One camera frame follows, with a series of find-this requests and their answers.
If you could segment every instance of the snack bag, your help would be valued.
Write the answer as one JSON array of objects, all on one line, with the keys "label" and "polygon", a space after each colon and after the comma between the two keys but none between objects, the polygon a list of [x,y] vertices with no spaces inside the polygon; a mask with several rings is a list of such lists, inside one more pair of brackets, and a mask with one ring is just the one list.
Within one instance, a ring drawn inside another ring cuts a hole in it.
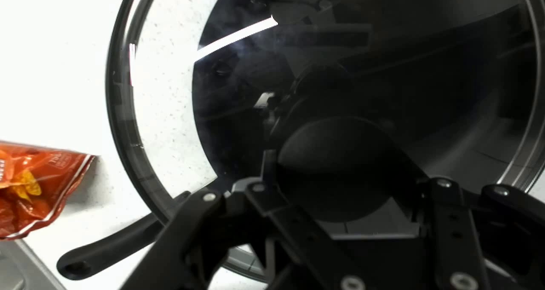
[{"label": "snack bag", "polygon": [[93,156],[0,142],[0,240],[53,222]]}]

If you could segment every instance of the screw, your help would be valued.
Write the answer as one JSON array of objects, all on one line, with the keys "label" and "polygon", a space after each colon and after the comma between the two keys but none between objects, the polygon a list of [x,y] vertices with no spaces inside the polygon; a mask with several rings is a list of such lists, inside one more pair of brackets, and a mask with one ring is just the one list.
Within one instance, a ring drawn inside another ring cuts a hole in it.
[{"label": "screw", "polygon": [[479,283],[477,283],[477,280],[473,276],[462,272],[452,274],[450,284],[456,290],[477,290],[479,288]]},{"label": "screw", "polygon": [[342,290],[365,290],[364,281],[355,275],[347,275],[341,280]]},{"label": "screw", "polygon": [[252,190],[254,192],[263,192],[265,191],[265,186],[262,184],[253,185]]},{"label": "screw", "polygon": [[506,187],[501,187],[501,186],[494,187],[494,192],[502,196],[509,195],[509,190]]},{"label": "screw", "polygon": [[450,188],[452,186],[452,183],[448,179],[439,178],[437,180],[437,184],[440,185],[443,188]]},{"label": "screw", "polygon": [[213,201],[214,199],[216,199],[216,195],[213,193],[206,193],[203,196],[203,201]]}]

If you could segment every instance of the white countertop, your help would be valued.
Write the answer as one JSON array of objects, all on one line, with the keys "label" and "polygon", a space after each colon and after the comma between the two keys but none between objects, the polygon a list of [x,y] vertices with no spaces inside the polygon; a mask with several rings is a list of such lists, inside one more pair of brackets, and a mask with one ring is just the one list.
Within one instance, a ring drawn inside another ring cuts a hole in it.
[{"label": "white countertop", "polygon": [[[83,281],[67,280],[55,268],[68,250],[149,213],[123,170],[106,115],[106,56],[121,1],[0,0],[0,140],[100,156],[58,220],[25,239],[68,290],[117,289],[145,253],[140,251]],[[210,7],[214,2],[202,3]],[[192,20],[202,23],[188,17],[185,26],[190,28]],[[160,141],[149,138],[149,142]],[[211,285],[217,290],[263,287],[224,269]]]}]

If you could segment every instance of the black handle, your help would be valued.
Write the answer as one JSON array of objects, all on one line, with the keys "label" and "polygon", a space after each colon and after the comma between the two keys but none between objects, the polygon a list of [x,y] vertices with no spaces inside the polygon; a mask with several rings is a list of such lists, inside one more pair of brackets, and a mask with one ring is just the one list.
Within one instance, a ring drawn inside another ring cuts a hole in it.
[{"label": "black handle", "polygon": [[[185,191],[175,199],[183,202],[189,194]],[[57,261],[57,270],[70,280],[89,278],[153,243],[162,229],[163,224],[155,215],[148,214],[104,239],[62,255]]]}]

